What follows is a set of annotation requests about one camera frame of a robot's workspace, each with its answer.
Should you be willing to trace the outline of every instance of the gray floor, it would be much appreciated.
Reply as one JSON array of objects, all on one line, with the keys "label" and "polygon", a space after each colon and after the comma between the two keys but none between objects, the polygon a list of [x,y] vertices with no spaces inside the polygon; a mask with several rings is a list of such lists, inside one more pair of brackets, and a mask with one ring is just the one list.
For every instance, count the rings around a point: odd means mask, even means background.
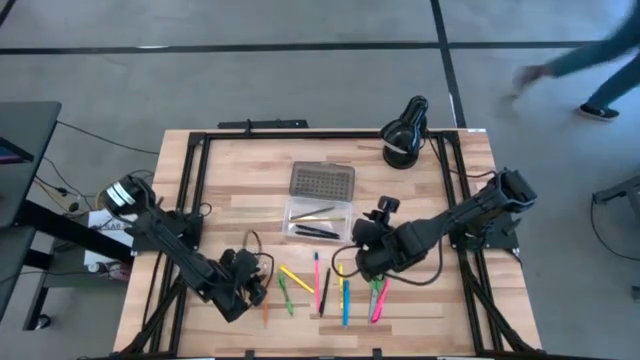
[{"label": "gray floor", "polygon": [[[440,2],[449,40],[465,42],[596,40],[629,5]],[[0,47],[436,40],[430,3],[423,0],[18,0],[0,28]],[[589,201],[592,192],[640,173],[633,105],[640,90],[615,104],[622,116],[614,123],[572,114],[628,59],[544,81],[514,103],[503,98],[518,66],[564,51],[454,50],[452,59],[467,125],[487,128],[498,165],[520,169],[540,196],[518,234],[544,348],[635,359],[640,304],[629,288],[640,284],[640,263],[616,258],[597,242]],[[213,128],[246,118],[381,126],[416,93],[431,102],[432,127],[454,126],[438,50],[0,56],[0,79],[0,101],[58,100],[60,120],[148,149],[158,149],[168,128]],[[152,156],[62,127],[47,156],[85,192],[155,167]],[[46,164],[40,175],[57,181]],[[54,208],[39,192],[30,196]],[[596,222],[612,247],[640,257],[640,225],[625,202],[596,209]],[[36,245],[47,244],[42,238]],[[124,288],[57,290],[45,305],[57,317],[54,327],[26,333],[19,329],[36,284],[37,276],[20,280],[0,326],[4,359],[71,359],[111,350]]]}]

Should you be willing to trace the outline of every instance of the green marker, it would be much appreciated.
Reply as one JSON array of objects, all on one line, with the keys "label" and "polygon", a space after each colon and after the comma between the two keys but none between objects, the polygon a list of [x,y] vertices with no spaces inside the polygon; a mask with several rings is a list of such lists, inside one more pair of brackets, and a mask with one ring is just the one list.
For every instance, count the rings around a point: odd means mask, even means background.
[{"label": "green marker", "polygon": [[282,272],[278,272],[278,282],[280,283],[280,288],[284,293],[284,301],[287,302],[287,311],[289,312],[289,315],[293,316],[293,304],[291,304],[291,300],[289,300],[287,285],[284,283],[284,274]]}]

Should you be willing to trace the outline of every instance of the wooden table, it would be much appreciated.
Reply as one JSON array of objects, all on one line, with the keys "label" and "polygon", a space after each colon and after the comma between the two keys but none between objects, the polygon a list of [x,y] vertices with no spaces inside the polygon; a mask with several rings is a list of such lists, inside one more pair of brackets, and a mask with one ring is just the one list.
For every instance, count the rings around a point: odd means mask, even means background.
[{"label": "wooden table", "polygon": [[[153,189],[165,198],[163,206],[176,203],[189,131],[165,133]],[[494,168],[489,139],[484,131],[460,130],[461,148],[467,172],[477,174]],[[321,257],[321,274],[329,266],[335,245],[310,245],[285,238],[281,233],[284,206],[294,161],[327,161],[356,169],[354,216],[376,208],[378,198],[388,195],[401,200],[391,224],[416,218],[430,218],[446,210],[447,200],[438,160],[429,146],[422,149],[418,163],[409,170],[395,170],[382,160],[382,142],[376,139],[349,140],[216,140],[209,153],[203,201],[213,206],[205,218],[200,251],[219,258],[227,247],[239,247],[246,229],[256,230],[264,251],[273,254],[276,266],[284,263],[305,282],[313,285],[313,251]],[[191,183],[195,182],[197,165]],[[469,179],[472,193],[488,180]],[[456,189],[459,191],[457,178]],[[458,202],[462,199],[457,194]],[[315,311],[314,296],[293,282],[289,293],[294,316],[287,313],[278,281],[271,282],[269,322],[265,327],[262,307],[254,308],[233,323],[226,323],[211,303],[202,303],[189,292],[180,340],[180,356],[244,356],[254,349],[256,356],[371,355],[380,347],[385,355],[472,355],[469,321],[462,280],[455,252],[444,238],[444,270],[439,280],[427,287],[391,283],[382,319],[368,324],[369,285],[361,278],[351,280],[350,326],[343,329],[339,310],[338,277],[331,277],[325,316]],[[354,253],[345,251],[339,261],[345,271],[355,268]],[[520,265],[501,250],[485,251],[495,303],[521,337],[534,347],[539,338],[529,304]],[[436,250],[403,275],[427,279],[437,267]],[[135,260],[122,311],[115,350],[125,347],[140,330],[155,253]],[[153,299],[157,297],[156,282]],[[485,347],[490,348],[486,315],[478,303]],[[170,310],[161,346],[168,345]]]}]

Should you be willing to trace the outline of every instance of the blue marker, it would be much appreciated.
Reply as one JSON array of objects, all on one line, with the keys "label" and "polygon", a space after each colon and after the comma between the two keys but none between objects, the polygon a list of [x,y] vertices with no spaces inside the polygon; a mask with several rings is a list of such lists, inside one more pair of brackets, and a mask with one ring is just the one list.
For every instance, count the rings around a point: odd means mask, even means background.
[{"label": "blue marker", "polygon": [[342,326],[349,326],[349,280],[344,281],[344,307],[342,309]]}]

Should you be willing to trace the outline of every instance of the pink highlighter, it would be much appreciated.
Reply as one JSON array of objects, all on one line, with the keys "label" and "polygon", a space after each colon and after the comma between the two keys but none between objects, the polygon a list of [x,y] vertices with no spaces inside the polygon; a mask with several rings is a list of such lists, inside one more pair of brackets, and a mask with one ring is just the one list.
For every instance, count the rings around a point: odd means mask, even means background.
[{"label": "pink highlighter", "polygon": [[372,323],[378,322],[380,320],[380,316],[382,315],[382,306],[384,305],[384,299],[387,297],[387,292],[389,291],[389,284],[391,281],[389,279],[385,279],[384,286],[382,287],[382,291],[380,292],[380,298],[378,299],[378,304],[376,305],[376,310],[373,312],[373,317],[371,318]]},{"label": "pink highlighter", "polygon": [[315,288],[316,310],[320,311],[320,259],[318,258],[317,251],[315,252],[313,257],[314,257],[314,262],[316,266],[316,288]]}]

